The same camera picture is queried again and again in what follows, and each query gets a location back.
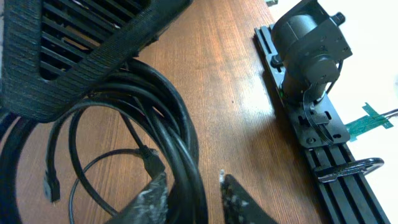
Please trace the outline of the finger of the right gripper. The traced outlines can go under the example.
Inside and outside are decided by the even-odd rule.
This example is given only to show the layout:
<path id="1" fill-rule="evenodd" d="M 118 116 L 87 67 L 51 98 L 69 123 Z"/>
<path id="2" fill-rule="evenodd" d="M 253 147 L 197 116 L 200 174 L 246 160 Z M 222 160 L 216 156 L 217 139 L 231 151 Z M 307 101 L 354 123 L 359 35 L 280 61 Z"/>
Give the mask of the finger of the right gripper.
<path id="1" fill-rule="evenodd" d="M 189 0 L 3 0 L 1 108 L 56 120 L 157 41 Z"/>

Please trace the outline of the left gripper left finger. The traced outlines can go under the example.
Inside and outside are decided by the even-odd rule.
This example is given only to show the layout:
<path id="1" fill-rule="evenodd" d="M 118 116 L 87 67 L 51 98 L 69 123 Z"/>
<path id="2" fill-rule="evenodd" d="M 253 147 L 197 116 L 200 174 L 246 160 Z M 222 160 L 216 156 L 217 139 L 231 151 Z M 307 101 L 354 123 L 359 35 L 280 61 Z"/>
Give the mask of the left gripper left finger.
<path id="1" fill-rule="evenodd" d="M 165 223 L 168 212 L 167 194 L 166 173 L 161 172 L 106 224 Z"/>

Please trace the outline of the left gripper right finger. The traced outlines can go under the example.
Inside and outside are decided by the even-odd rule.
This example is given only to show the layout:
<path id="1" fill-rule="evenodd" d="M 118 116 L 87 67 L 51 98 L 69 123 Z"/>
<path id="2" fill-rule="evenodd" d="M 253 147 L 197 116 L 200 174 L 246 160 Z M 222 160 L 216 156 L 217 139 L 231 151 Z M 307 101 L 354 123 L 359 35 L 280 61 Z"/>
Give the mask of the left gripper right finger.
<path id="1" fill-rule="evenodd" d="M 223 169 L 219 175 L 224 221 L 228 224 L 277 224 L 243 186 Z"/>

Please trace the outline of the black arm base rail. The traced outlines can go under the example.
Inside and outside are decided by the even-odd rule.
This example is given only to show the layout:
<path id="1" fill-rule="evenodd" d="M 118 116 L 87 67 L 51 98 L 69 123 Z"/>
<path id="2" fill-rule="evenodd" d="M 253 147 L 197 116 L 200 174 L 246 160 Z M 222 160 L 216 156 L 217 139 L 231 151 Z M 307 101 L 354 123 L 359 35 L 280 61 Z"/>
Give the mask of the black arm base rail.
<path id="1" fill-rule="evenodd" d="M 349 132 L 328 97 L 352 54 L 340 30 L 344 21 L 318 1 L 300 1 L 254 37 L 330 221 L 387 223 L 365 178 L 384 161 L 353 157 Z"/>

